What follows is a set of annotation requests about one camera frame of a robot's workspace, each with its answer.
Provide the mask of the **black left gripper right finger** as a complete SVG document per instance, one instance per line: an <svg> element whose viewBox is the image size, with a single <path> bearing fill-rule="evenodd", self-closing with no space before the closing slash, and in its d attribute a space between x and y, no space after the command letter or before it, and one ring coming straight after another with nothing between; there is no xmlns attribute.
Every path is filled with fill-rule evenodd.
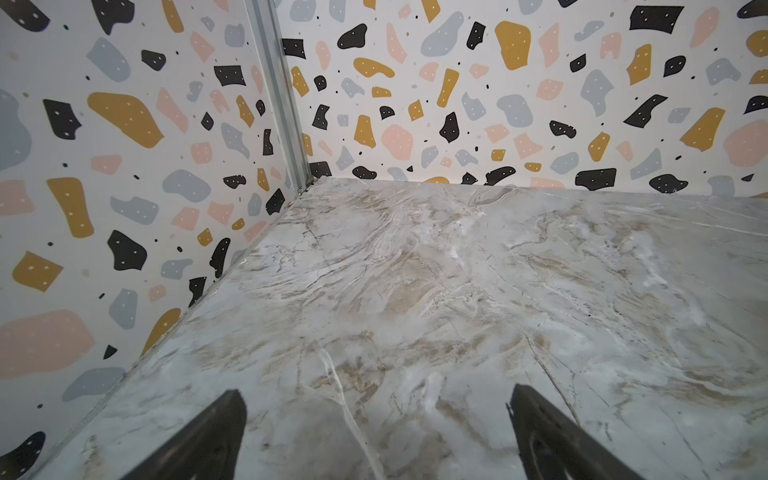
<svg viewBox="0 0 768 480"><path fill-rule="evenodd" d="M533 387L515 385L506 408L527 478L642 479Z"/></svg>

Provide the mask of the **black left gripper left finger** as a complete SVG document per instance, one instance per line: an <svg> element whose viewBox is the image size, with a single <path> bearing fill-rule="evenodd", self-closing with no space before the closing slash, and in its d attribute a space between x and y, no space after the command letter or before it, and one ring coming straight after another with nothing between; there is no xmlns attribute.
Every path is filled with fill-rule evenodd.
<svg viewBox="0 0 768 480"><path fill-rule="evenodd" d="M237 390L227 390L126 479L232 479L247 421Z"/></svg>

